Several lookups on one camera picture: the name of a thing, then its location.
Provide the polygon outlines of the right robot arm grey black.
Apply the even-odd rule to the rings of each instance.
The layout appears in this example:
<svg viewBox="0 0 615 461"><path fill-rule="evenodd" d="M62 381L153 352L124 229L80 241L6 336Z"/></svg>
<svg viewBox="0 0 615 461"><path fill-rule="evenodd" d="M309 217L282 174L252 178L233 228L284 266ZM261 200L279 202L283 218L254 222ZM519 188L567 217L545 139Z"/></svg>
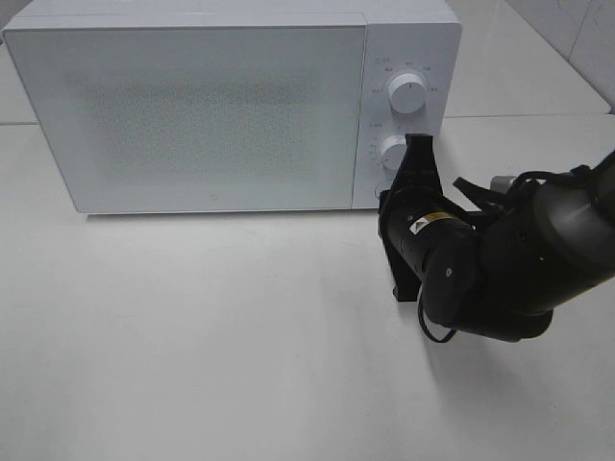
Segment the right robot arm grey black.
<svg viewBox="0 0 615 461"><path fill-rule="evenodd" d="M564 173L465 179L442 189L426 134L409 134L380 195L379 235L399 302L436 324L506 342L537 337L554 309L614 276L614 158Z"/></svg>

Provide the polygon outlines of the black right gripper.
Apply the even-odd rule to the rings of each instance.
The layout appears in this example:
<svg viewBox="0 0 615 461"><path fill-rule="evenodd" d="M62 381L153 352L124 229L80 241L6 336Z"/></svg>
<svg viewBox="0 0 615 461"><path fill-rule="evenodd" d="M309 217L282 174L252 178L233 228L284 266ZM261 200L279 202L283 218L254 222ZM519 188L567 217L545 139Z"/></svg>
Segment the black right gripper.
<svg viewBox="0 0 615 461"><path fill-rule="evenodd" d="M459 330L480 285L478 237L448 200L434 195L443 189L433 136L407 134L405 140L391 188L380 195L378 219L393 296L417 302L421 324Z"/></svg>

